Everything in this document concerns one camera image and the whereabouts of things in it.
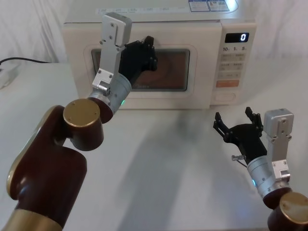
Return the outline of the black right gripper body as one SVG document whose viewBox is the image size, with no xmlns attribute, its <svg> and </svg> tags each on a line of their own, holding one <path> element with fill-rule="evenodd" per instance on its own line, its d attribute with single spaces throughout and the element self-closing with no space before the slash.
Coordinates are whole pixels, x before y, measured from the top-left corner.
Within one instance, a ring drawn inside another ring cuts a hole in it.
<svg viewBox="0 0 308 231">
<path fill-rule="evenodd" d="M 251 162 L 267 155 L 267 150 L 260 139 L 261 136 L 255 125 L 240 124 L 227 129 L 223 139 L 226 143 L 235 144 L 245 157 L 245 161 Z"/>
</svg>

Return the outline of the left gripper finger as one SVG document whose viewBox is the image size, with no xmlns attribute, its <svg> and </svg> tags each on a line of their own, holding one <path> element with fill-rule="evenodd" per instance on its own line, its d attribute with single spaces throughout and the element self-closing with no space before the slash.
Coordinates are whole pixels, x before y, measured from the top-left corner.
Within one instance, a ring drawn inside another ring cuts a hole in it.
<svg viewBox="0 0 308 231">
<path fill-rule="evenodd" d="M 155 49 L 147 51 L 144 61 L 144 71 L 156 71 L 158 66 L 158 58 Z"/>
<path fill-rule="evenodd" d="M 136 40 L 134 42 L 125 45 L 125 49 L 129 50 L 152 50 L 154 49 L 154 38 L 147 36 L 142 40 Z"/>
</svg>

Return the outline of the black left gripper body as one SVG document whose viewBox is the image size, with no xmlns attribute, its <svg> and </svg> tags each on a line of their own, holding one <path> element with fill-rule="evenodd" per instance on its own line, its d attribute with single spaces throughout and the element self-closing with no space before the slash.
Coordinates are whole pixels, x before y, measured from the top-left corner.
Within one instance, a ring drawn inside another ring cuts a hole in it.
<svg viewBox="0 0 308 231">
<path fill-rule="evenodd" d="M 151 46 L 128 44 L 121 53 L 119 73 L 130 83 L 135 83 L 144 71 L 151 70 Z"/>
</svg>

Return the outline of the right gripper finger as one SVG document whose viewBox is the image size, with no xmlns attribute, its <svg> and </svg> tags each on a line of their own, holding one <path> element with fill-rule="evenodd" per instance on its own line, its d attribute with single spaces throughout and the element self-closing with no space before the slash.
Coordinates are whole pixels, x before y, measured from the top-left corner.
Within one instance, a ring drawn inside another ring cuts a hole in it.
<svg viewBox="0 0 308 231">
<path fill-rule="evenodd" d="M 257 114 L 253 113 L 250 107 L 246 107 L 245 114 L 250 119 L 252 124 L 255 126 L 257 131 L 263 131 L 263 124 L 261 121 L 260 113 L 257 113 Z"/>
<path fill-rule="evenodd" d="M 219 112 L 215 113 L 215 121 L 213 124 L 213 128 L 221 135 L 224 141 L 230 141 L 230 130 L 223 123 Z"/>
</svg>

